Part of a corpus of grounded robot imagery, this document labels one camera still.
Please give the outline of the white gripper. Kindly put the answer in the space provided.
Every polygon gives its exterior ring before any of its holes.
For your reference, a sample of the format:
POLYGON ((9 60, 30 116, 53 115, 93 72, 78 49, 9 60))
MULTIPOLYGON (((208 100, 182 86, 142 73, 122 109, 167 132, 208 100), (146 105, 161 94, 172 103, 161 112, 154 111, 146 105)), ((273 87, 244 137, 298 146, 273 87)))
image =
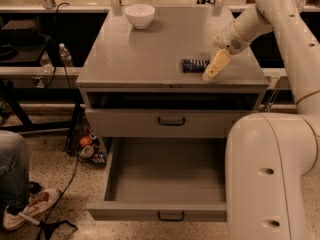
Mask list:
POLYGON ((250 45, 250 43, 238 33, 234 21, 230 22, 213 38, 212 44, 218 46, 220 50, 211 59, 202 75, 205 81, 213 80, 220 71, 229 64, 231 54, 239 54, 250 45))

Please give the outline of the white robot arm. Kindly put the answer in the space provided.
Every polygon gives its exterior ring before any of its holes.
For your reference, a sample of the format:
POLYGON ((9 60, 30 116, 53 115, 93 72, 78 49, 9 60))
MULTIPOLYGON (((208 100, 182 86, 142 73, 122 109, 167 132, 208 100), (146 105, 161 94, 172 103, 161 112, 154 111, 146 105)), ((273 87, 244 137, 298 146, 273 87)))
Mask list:
POLYGON ((308 240, 301 178, 320 167, 320 44, 302 20, 304 0, 255 0, 215 38, 219 50, 203 77, 273 32, 297 108, 254 113, 229 132, 225 154, 229 240, 308 240))

